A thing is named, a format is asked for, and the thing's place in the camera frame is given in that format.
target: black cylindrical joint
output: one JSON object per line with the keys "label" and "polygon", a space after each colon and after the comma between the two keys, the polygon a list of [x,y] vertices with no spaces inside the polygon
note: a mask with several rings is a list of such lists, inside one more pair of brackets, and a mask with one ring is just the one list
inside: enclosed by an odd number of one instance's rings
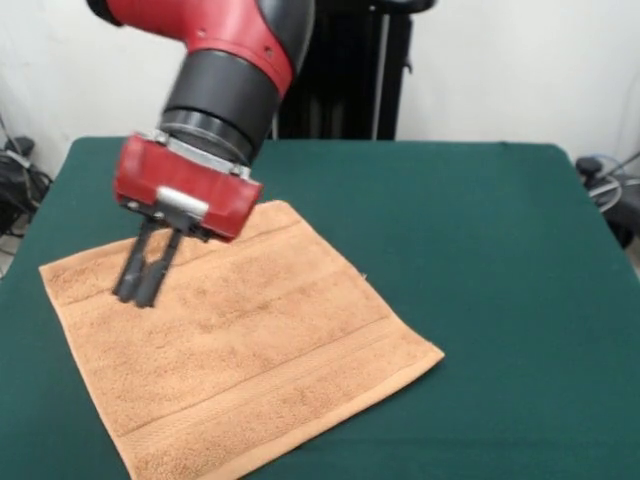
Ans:
{"label": "black cylindrical joint", "polygon": [[109,2],[107,0],[87,0],[87,4],[91,11],[105,22],[109,22],[116,27],[122,26],[122,23],[120,23],[118,19],[113,16],[113,13],[111,13]]}
{"label": "black cylindrical joint", "polygon": [[280,101],[276,85],[259,68],[226,52],[201,50],[185,59],[160,128],[190,132],[200,142],[212,142],[210,148],[198,145],[206,151],[222,147],[229,154],[241,152],[245,158],[228,159],[251,165]]}

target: towel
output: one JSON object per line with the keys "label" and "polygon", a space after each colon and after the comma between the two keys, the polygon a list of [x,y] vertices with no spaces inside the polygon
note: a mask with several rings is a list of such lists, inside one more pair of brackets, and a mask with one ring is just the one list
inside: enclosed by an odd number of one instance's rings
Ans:
{"label": "towel", "polygon": [[40,271],[134,479],[242,477],[443,358],[284,202],[230,245],[185,240],[153,309],[111,294],[132,242]]}

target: black stand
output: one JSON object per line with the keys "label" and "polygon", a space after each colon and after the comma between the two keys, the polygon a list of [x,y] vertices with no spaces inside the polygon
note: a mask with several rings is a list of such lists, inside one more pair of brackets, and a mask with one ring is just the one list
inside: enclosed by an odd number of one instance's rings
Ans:
{"label": "black stand", "polygon": [[272,138],[395,139],[410,15],[434,3],[318,0],[307,60]]}

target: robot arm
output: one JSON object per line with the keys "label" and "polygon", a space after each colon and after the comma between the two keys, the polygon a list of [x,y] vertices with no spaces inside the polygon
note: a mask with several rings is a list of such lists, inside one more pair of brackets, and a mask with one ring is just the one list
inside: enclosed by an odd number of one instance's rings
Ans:
{"label": "robot arm", "polygon": [[[153,306],[182,236],[231,241],[257,203],[251,166],[302,68],[315,1],[87,1],[115,26],[187,48],[155,134],[129,138],[114,182],[118,203],[145,217],[114,294]],[[149,235],[167,226],[165,255],[147,265]]]}

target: green felt surface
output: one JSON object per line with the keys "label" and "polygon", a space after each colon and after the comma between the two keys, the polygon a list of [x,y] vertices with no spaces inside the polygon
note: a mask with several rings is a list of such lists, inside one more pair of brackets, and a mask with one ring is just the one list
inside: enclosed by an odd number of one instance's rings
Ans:
{"label": "green felt surface", "polygon": [[[121,142],[75,143],[0,285],[2,478],[127,477],[37,271],[136,234]],[[447,357],[252,478],[640,478],[640,285],[559,149],[282,142],[255,176]]]}

